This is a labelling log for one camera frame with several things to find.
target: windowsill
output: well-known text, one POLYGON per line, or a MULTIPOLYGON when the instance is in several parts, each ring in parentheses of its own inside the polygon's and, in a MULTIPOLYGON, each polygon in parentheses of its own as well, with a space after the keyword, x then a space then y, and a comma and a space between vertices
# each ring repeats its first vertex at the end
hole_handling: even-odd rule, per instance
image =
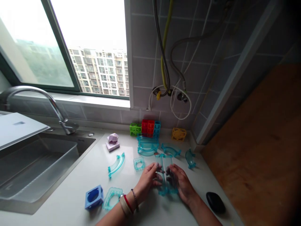
MULTIPOLYGON (((49 94, 55 99, 57 103, 61 103, 61 104, 72 104, 72 105, 99 107, 99 108, 116 109, 116 110, 130 109, 129 100, 82 96, 82 95, 59 94, 59 93, 49 93, 49 94)), ((32 91, 24 91, 18 93, 14 96, 14 98, 21 99, 21 100, 46 101, 46 97, 44 95, 32 91)))

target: yellow toy block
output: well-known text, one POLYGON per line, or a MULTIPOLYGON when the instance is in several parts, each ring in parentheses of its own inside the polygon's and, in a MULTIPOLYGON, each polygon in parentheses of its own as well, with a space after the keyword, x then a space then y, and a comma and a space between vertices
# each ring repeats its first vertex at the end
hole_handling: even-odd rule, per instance
POLYGON ((184 141, 186 137, 186 130, 185 129, 180 129, 180 128, 173 128, 172 129, 172 140, 177 140, 177 141, 184 141))

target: stainless steel sink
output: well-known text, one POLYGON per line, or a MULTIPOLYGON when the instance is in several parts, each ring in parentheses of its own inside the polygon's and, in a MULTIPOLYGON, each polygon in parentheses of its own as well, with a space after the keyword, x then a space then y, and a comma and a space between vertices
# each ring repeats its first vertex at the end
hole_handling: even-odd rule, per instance
POLYGON ((0 210, 34 214, 103 136, 89 133, 57 128, 1 150, 0 210))

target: faucet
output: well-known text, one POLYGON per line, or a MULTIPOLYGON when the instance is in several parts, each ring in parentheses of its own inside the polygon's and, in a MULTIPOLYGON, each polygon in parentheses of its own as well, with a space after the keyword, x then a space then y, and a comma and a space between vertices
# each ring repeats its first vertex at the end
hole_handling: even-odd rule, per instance
POLYGON ((33 91, 33 92, 37 92, 37 93, 41 93, 44 96, 46 96, 48 98, 48 100, 50 101, 50 104, 52 106, 52 108, 54 109, 56 115, 59 118, 59 123, 62 126, 63 130, 65 131, 65 133, 67 135, 69 134, 73 134, 76 132, 76 130, 78 129, 79 125, 76 123, 72 123, 72 126, 70 125, 70 123, 67 123, 68 119, 66 119, 61 111, 59 110, 58 106, 56 105, 55 100, 53 99, 52 96, 50 96, 46 91, 33 87, 33 86, 14 86, 14 87, 10 87, 7 90, 3 91, 0 94, 0 105, 4 105, 5 110, 9 110, 10 108, 10 103, 9 100, 11 97, 13 97, 15 94, 20 93, 20 92, 24 92, 24 91, 33 91))

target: forearm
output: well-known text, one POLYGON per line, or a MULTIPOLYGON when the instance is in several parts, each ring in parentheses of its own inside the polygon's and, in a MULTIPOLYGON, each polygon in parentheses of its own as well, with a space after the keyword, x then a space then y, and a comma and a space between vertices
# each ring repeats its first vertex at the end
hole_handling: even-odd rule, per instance
POLYGON ((198 194, 189 203, 189 208, 199 225, 222 225, 198 194))
MULTIPOLYGON (((136 208, 136 203, 135 203, 135 198, 130 191, 127 195, 126 198, 134 211, 136 208)), ((113 209, 111 209, 97 224, 96 226, 118 226, 122 225, 126 221, 126 216, 125 213, 123 212, 123 209, 121 207, 120 202, 118 202, 113 209)))

